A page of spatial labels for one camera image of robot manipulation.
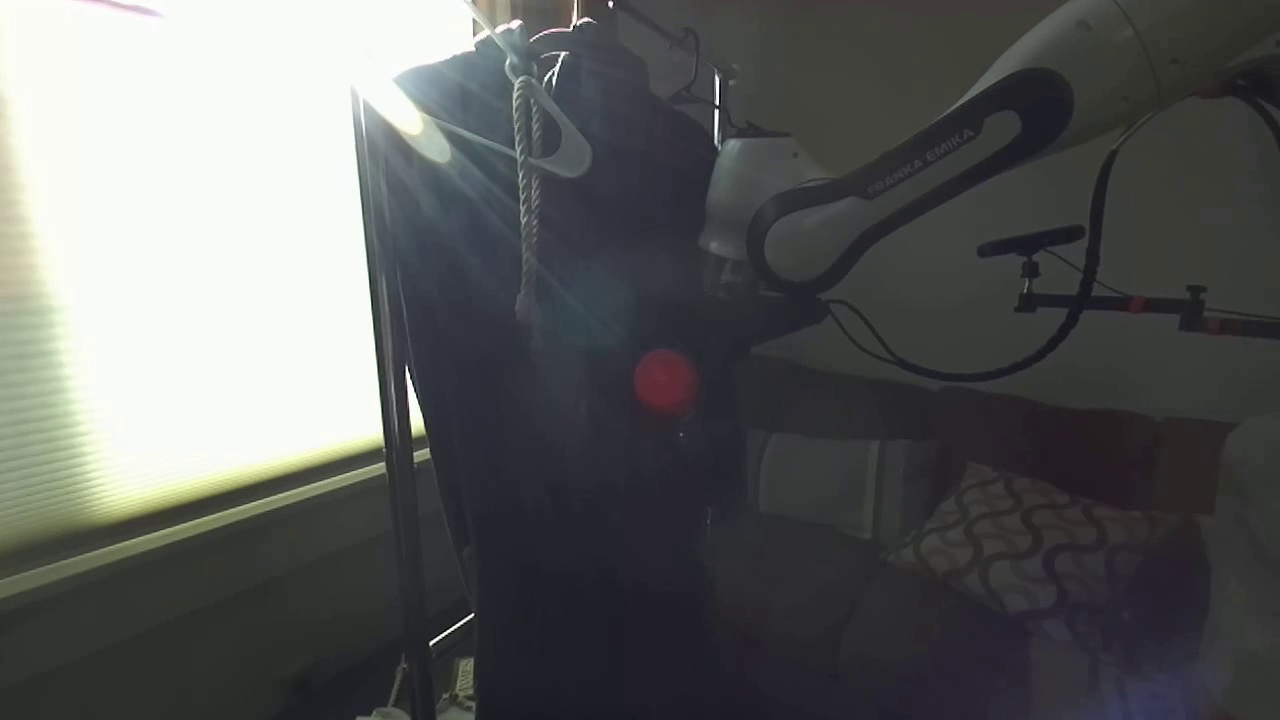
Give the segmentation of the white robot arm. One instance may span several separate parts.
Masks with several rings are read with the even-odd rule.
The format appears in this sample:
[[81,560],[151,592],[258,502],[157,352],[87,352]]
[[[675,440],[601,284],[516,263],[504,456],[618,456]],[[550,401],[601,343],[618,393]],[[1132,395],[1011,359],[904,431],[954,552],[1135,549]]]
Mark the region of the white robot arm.
[[721,150],[699,253],[790,296],[971,188],[1272,63],[1280,0],[1066,0],[877,162],[816,177],[790,136]]

